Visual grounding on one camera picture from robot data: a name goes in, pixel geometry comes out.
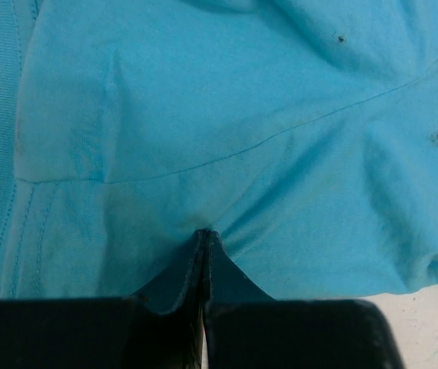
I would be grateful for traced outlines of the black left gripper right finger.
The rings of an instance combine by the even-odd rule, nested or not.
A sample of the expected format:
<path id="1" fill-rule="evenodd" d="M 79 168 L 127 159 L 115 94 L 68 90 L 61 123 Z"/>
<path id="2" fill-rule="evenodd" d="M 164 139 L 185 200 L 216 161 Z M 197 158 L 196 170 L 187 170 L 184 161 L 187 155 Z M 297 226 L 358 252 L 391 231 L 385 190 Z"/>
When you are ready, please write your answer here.
<path id="1" fill-rule="evenodd" d="M 390 326 L 360 299 L 275 300 L 203 231 L 204 327 L 211 368 L 402 368 Z"/>

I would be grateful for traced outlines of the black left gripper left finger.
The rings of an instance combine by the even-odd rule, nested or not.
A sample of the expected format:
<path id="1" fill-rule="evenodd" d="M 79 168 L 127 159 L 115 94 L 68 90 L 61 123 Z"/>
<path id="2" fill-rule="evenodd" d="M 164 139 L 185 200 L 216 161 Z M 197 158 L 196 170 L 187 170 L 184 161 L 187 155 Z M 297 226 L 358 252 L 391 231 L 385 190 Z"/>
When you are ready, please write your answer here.
<path id="1" fill-rule="evenodd" d="M 199 368 L 205 241 L 128 296 L 0 299 L 0 368 Z"/>

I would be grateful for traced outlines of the turquoise t shirt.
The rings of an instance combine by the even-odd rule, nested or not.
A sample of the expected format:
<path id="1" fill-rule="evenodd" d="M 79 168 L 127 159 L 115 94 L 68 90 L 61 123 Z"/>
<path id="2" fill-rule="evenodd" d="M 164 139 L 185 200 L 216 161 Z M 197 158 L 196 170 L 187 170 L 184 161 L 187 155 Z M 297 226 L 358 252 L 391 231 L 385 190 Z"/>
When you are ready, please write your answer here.
<path id="1" fill-rule="evenodd" d="M 438 284 L 438 1 L 0 1 L 0 298 L 202 228 L 276 298 Z"/>

